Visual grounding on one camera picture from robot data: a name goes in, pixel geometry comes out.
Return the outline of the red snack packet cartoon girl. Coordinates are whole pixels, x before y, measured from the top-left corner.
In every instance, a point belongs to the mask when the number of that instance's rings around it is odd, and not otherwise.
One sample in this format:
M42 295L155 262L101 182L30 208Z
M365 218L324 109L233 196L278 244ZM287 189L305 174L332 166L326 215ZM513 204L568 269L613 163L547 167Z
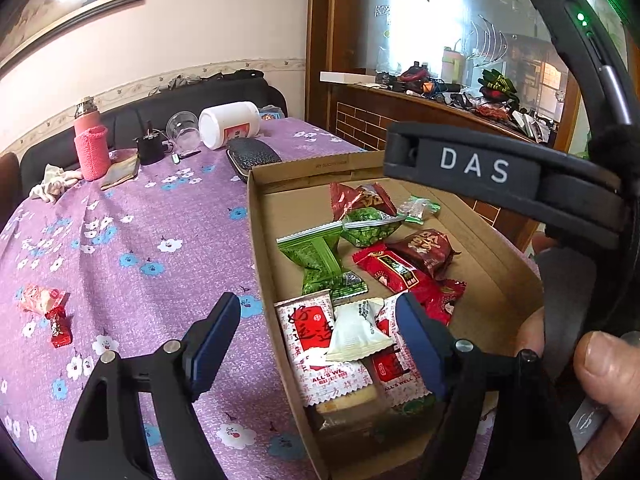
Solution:
M444 278L437 281L395 254L384 243L362 248L352 262L394 294L412 292L429 318L448 325L454 307L465 293L466 283Z

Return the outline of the black small cup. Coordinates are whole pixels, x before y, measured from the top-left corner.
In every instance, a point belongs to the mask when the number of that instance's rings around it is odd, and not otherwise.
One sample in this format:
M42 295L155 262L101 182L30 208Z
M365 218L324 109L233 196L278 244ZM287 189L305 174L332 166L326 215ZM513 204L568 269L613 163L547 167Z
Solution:
M154 128L152 122L146 122L141 136L134 139L138 150L138 159L142 166L160 162L166 154L166 134Z

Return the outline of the green pea snack packet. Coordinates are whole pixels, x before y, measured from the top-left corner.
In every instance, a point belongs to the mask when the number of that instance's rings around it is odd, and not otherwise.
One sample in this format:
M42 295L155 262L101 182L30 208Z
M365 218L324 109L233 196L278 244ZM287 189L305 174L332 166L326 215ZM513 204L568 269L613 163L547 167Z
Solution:
M303 269L304 295L327 290L333 302L344 302L368 291L366 282L341 264L342 233L343 223L334 221L277 239L280 252Z

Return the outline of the brown chair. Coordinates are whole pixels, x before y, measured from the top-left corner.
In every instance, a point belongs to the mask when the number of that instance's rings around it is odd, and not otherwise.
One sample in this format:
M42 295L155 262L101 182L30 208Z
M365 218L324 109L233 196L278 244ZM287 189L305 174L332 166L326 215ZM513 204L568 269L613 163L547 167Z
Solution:
M0 158L0 228L3 229L23 199L21 169L14 153Z

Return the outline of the dark red foil snack packet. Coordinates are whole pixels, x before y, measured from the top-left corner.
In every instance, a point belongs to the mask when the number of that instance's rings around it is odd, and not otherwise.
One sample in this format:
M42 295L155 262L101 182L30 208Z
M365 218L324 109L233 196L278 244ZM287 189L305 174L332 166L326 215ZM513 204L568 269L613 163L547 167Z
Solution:
M459 255L448 236L435 229L416 231L388 248L437 281L446 278L452 260Z

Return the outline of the white plastic jar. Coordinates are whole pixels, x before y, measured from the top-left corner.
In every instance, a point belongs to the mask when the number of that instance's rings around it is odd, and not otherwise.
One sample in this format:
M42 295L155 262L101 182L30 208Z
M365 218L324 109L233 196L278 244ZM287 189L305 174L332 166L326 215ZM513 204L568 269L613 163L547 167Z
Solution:
M248 101L207 107L198 116L198 132L210 150L219 150L236 138L256 136L260 127L257 106Z

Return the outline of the white crumpled cloth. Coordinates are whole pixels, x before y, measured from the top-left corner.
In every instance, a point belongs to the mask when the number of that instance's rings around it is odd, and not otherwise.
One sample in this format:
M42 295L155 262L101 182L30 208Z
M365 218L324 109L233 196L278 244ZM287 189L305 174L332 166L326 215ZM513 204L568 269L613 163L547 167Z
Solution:
M64 170L61 167L47 164L43 179L29 191L32 200L55 203L69 188L82 180L79 170Z

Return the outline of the black textured pouch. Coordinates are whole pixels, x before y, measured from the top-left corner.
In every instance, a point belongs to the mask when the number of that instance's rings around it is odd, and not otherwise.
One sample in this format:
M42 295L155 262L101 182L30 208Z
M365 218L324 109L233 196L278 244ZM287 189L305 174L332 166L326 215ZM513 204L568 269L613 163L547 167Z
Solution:
M254 167L282 162L273 148L255 138L231 139L226 154L235 174L244 183Z

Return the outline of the small book stack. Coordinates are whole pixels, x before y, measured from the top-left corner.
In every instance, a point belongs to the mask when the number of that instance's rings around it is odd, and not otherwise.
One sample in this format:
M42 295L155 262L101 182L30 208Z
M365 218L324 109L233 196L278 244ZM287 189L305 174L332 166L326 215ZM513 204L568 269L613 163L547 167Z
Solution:
M112 153L111 166L100 181L102 191L110 190L127 181L134 180L140 167L139 153L136 148L125 148Z

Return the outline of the clear green small packet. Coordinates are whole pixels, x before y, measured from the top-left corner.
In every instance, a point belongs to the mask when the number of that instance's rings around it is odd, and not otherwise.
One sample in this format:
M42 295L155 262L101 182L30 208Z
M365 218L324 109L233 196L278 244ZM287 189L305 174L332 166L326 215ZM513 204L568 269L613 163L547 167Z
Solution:
M405 222L423 224L428 218L439 214L440 205L428 198L411 195L397 207L397 211L405 217Z

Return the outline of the cardboard box tray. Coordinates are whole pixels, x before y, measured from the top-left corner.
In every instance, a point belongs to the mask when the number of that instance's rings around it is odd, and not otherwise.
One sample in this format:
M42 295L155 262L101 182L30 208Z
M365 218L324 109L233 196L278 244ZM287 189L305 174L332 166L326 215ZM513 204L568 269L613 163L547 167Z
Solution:
M257 167L248 210L282 384L321 479L399 478L435 432L401 294L499 354L542 304L518 249L458 196L384 177L378 152Z

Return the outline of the black sofa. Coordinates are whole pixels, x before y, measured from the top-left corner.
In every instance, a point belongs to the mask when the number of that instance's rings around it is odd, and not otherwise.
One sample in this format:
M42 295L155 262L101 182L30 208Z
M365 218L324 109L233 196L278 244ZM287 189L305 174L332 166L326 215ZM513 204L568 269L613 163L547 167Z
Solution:
M186 110L200 114L207 107L248 101L257 107L268 105L287 110L284 95L265 80L260 70L237 70L218 73L195 84L164 89L152 96L107 110L100 114L108 130L107 146L111 150L133 148L148 125L163 130L169 118ZM29 148L21 160L23 195L42 180L44 168L51 164L61 168L79 167L74 144L75 130L70 127Z

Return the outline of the pink transparent snack packet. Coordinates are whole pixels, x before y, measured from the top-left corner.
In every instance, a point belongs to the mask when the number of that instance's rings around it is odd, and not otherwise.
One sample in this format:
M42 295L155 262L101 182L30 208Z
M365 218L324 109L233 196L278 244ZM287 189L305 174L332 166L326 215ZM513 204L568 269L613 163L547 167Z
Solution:
M18 306L28 312L47 315L55 308L63 307L68 292L63 289L26 285L17 299Z

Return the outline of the pink sleeved thermos bottle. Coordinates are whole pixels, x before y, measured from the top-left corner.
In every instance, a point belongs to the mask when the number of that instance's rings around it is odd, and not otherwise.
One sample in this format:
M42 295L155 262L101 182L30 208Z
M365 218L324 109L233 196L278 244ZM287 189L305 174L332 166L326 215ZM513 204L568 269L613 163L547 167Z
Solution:
M107 145L108 129L92 96L86 96L76 106L74 114L74 144L82 176L87 181L101 179L111 166Z

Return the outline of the purple floral tablecloth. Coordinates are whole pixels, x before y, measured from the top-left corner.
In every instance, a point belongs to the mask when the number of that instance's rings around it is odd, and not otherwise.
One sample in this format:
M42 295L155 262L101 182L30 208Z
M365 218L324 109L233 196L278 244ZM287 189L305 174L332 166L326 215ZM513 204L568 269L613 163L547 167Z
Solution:
M26 285L68 292L73 342L54 348L45 315L22 310ZM142 356L181 337L233 292L238 330L195 404L231 479L312 479L274 359L250 241L246 186L226 154L143 167L102 191L26 200L1 234L1 423L40 477L58 468L73 411L102 353Z

